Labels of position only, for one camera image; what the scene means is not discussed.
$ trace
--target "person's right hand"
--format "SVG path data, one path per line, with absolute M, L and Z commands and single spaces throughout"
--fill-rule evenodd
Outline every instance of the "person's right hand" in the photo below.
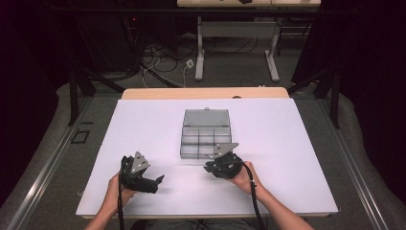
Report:
M 255 184 L 257 185 L 256 191 L 258 189 L 263 189 L 263 186 L 259 181 L 258 175 L 255 172 L 253 163 L 251 163 L 250 161 L 245 161 L 244 163 L 246 166 L 248 166 L 254 177 Z M 251 181 L 245 167 L 242 167 L 241 171 L 233 179 L 230 179 L 229 181 L 237 185 L 237 187 L 239 187 L 245 193 L 251 194 Z

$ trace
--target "table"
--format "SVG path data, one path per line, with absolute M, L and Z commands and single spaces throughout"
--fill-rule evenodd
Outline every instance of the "table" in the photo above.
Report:
M 254 217 L 251 197 L 205 172 L 205 161 L 180 159 L 185 109 L 205 106 L 229 110 L 233 141 L 239 142 L 234 153 L 255 164 L 263 184 L 287 207 L 303 216 L 338 212 L 294 101 L 282 88 L 259 87 L 126 90 L 105 134 L 77 215 L 91 218 L 97 213 L 108 179 L 119 170 L 121 158 L 139 150 L 151 164 L 144 177 L 155 179 L 164 174 L 165 178 L 156 194 L 135 195 L 124 207 L 125 217 Z M 259 211 L 267 215 L 261 205 Z
M 290 7 L 318 7 L 321 0 L 253 0 L 252 3 L 242 4 L 238 0 L 177 0 L 178 7 L 185 8 L 290 8 Z M 233 36 L 233 37 L 265 37 L 271 38 L 269 50 L 265 50 L 266 62 L 272 81 L 279 81 L 278 70 L 274 61 L 274 53 L 278 43 L 282 18 L 272 22 L 230 22 L 230 21 L 202 21 L 197 17 L 198 54 L 196 61 L 195 79 L 203 79 L 204 49 L 203 37 Z

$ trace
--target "person's hand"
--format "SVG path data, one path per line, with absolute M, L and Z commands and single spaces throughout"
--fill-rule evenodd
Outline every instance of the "person's hand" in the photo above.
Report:
M 101 209 L 117 213 L 118 211 L 118 198 L 119 198 L 119 174 L 115 174 L 109 181 L 107 191 L 105 192 L 104 201 L 102 202 Z M 122 201 L 123 206 L 135 195 L 135 191 L 123 189 Z
M 248 166 L 248 168 L 251 171 L 251 174 L 254 177 L 255 184 L 257 185 L 256 191 L 263 190 L 264 188 L 259 181 L 257 173 L 255 172 L 253 163 L 251 163 L 250 161 L 245 161 L 244 163 L 246 166 Z M 241 171 L 233 179 L 230 179 L 229 181 L 237 185 L 237 187 L 239 187 L 243 192 L 251 194 L 251 181 L 248 172 L 244 166 L 241 168 Z

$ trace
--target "person's arm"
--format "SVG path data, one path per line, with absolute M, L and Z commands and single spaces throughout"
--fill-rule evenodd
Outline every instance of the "person's arm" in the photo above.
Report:
M 122 200 L 123 206 L 134 196 L 136 192 L 123 189 Z M 104 229 L 111 218 L 116 215 L 118 211 L 118 198 L 119 198 L 119 174 L 115 174 L 110 181 L 108 181 L 107 191 L 105 192 L 104 201 L 98 213 L 93 217 L 85 229 Z
M 269 214 L 271 214 L 271 216 L 274 218 L 275 222 L 280 226 L 281 229 L 313 229 L 306 221 L 304 221 L 302 218 L 300 218 L 298 215 L 284 206 L 271 194 L 271 192 L 263 187 L 251 162 L 246 161 L 245 164 L 251 170 L 251 173 L 253 174 L 255 183 L 257 185 L 257 200 L 268 210 Z M 239 172 L 239 174 L 237 174 L 230 181 L 236 184 L 245 193 L 251 194 L 250 179 L 244 167 L 242 167 L 241 172 Z

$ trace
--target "black horizontal bar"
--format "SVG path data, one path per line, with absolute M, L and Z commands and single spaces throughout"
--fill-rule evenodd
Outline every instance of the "black horizontal bar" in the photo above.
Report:
M 348 17 L 354 11 L 319 11 L 319 10 L 261 10 L 261 9 L 220 9 L 220 8 L 175 8 L 175 9 L 86 9 L 60 8 L 48 6 L 50 10 L 63 14 L 110 14 L 138 16 L 215 16 L 215 17 Z

